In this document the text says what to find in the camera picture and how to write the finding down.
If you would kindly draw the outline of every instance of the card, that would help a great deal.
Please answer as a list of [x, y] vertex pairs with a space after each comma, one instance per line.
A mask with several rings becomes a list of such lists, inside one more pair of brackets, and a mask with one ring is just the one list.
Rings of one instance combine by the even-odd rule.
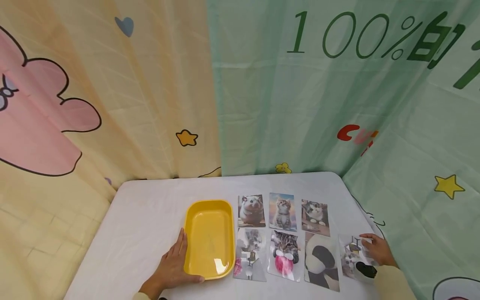
[[335, 245], [329, 237], [305, 233], [305, 281], [339, 292]]
[[328, 206], [323, 203], [301, 201], [301, 228], [312, 233], [330, 236]]
[[239, 227], [265, 227], [262, 195], [239, 196]]
[[267, 281], [264, 272], [266, 242], [265, 232], [261, 229], [239, 228], [234, 278]]
[[299, 263], [298, 236], [272, 230], [267, 272], [300, 282], [303, 266]]
[[371, 242], [371, 239], [361, 238], [359, 236], [351, 236], [345, 234], [338, 235], [338, 242], [340, 244], [340, 261], [342, 264], [343, 275], [364, 281], [361, 278], [357, 278], [355, 274], [358, 271], [355, 270], [355, 264], [357, 262], [363, 262], [366, 265], [377, 266], [375, 260], [373, 260], [370, 252], [362, 245], [361, 240], [367, 240]]
[[293, 195], [270, 193], [270, 228], [297, 231]]

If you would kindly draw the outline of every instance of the blue heart print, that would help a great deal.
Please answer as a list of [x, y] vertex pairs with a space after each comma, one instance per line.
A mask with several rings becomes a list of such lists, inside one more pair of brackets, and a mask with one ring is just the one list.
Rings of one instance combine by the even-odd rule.
[[115, 17], [115, 22], [120, 30], [123, 32], [124, 35], [131, 37], [133, 33], [133, 20], [129, 17], [120, 20], [119, 18]]

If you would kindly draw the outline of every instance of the fingers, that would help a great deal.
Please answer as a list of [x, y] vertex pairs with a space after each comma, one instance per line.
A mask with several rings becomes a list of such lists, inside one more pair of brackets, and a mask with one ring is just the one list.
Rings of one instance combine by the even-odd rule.
[[374, 242], [379, 241], [379, 240], [383, 240], [381, 237], [379, 237], [378, 235], [373, 234], [373, 233], [363, 233], [363, 234], [360, 234], [360, 237], [367, 238], [367, 239], [372, 239]]
[[174, 250], [175, 250], [175, 245], [173, 245], [173, 246], [170, 247], [170, 250], [168, 251], [167, 257], [173, 256]]
[[162, 259], [160, 260], [160, 263], [164, 262], [167, 259], [168, 252], [162, 255]]
[[190, 275], [185, 273], [185, 276], [182, 278], [183, 283], [202, 283], [205, 281], [200, 275]]
[[185, 257], [187, 255], [187, 247], [188, 247], [188, 238], [187, 238], [187, 233], [183, 233], [183, 240], [181, 242], [181, 248], [180, 248], [180, 256]]
[[177, 242], [173, 245], [173, 253], [174, 254], [178, 254], [180, 252], [180, 248], [181, 248], [181, 243], [183, 241], [183, 228], [180, 229], [180, 233], [179, 233], [179, 236], [177, 238]]
[[373, 248], [372, 243], [368, 242], [367, 240], [361, 240], [362, 245], [370, 251]]

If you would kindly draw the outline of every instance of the yellow flower print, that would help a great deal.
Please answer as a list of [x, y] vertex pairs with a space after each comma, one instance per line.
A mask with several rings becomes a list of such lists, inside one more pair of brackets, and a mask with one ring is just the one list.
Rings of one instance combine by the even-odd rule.
[[275, 166], [275, 168], [276, 168], [277, 173], [282, 173], [282, 172], [291, 173], [292, 172], [292, 170], [290, 170], [290, 168], [288, 167], [287, 163], [278, 164], [278, 165]]

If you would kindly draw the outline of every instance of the star print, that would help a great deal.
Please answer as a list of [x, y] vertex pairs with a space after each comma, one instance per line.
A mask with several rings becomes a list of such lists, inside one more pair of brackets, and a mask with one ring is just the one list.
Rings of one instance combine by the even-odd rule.
[[175, 134], [180, 141], [180, 144], [184, 147], [197, 145], [198, 134], [192, 134], [190, 131], [184, 129], [181, 132]]
[[455, 197], [455, 192], [463, 192], [465, 190], [456, 183], [456, 175], [447, 178], [435, 176], [435, 179], [437, 180], [435, 191], [444, 192], [452, 200]]

